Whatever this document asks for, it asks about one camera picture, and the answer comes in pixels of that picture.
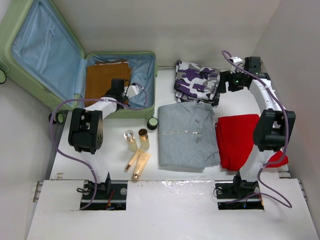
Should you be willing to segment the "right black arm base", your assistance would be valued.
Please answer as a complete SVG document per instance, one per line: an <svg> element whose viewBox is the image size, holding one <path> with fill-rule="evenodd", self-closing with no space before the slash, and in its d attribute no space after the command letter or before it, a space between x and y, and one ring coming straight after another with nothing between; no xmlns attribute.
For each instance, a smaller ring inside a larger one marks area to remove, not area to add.
<svg viewBox="0 0 320 240"><path fill-rule="evenodd" d="M217 199L218 210L264 210L258 182L236 186L232 180L215 181L213 195Z"/></svg>

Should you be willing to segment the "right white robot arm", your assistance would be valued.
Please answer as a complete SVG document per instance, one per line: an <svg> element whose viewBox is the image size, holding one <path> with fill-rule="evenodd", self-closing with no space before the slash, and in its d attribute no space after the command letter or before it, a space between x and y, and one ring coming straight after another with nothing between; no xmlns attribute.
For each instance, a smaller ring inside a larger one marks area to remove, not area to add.
<svg viewBox="0 0 320 240"><path fill-rule="evenodd" d="M262 196L260 185L262 171L271 165L271 157L278 151L282 155L276 161L280 163L286 155L290 137L296 120L294 111L286 110L272 88L269 75L261 71L259 57L241 59L233 57L227 51L222 55L231 64L229 71L220 73L218 91L236 92L248 88L260 110L259 120L253 130L253 147L248 159L233 178L231 186L223 185L217 192L228 193L222 197L227 204L245 201Z"/></svg>

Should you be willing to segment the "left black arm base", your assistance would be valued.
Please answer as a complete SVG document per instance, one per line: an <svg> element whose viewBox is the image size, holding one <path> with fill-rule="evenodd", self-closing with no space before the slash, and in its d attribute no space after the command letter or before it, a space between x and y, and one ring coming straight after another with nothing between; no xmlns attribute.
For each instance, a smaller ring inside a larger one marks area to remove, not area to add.
<svg viewBox="0 0 320 240"><path fill-rule="evenodd" d="M108 189L99 184L99 189L92 203L85 206L92 199L94 184L90 181L85 181L82 188L78 187L76 191L81 194L80 210L83 211L125 211L127 207L127 181L111 181Z"/></svg>

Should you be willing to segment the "brown garment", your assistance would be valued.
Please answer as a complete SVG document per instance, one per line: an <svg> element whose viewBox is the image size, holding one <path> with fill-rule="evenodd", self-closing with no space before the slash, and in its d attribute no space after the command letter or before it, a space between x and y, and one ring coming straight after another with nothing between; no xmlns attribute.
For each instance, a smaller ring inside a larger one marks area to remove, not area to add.
<svg viewBox="0 0 320 240"><path fill-rule="evenodd" d="M112 79L125 80L127 87L131 80L132 69L128 60L96 62L87 67L85 99L100 99L112 86Z"/></svg>

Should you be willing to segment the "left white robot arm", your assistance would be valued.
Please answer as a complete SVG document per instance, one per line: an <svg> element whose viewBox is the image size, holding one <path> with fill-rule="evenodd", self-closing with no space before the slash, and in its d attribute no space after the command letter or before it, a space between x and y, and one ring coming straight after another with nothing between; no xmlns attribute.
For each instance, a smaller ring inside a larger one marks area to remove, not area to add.
<svg viewBox="0 0 320 240"><path fill-rule="evenodd" d="M68 133L68 144L78 153L90 153L94 155L103 143L103 120L110 114L118 111L121 107L127 108L125 101L128 99L125 90L125 83L129 80L114 78L111 80L111 88L99 101L88 108L75 108L71 114L71 121ZM87 186L78 192L86 193L89 196L95 194L100 198L107 198L112 193L110 174L105 181L99 181L93 165L84 160L68 157L69 159L85 165L93 176L93 181L89 181Z"/></svg>

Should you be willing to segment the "purple camouflage garment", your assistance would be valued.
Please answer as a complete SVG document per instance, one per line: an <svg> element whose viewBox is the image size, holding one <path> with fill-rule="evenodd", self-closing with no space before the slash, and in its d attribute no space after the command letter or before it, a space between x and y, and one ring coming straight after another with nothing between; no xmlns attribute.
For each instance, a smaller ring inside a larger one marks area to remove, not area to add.
<svg viewBox="0 0 320 240"><path fill-rule="evenodd" d="M175 96L178 102L213 103L220 83L220 70L178 60L175 65Z"/></svg>

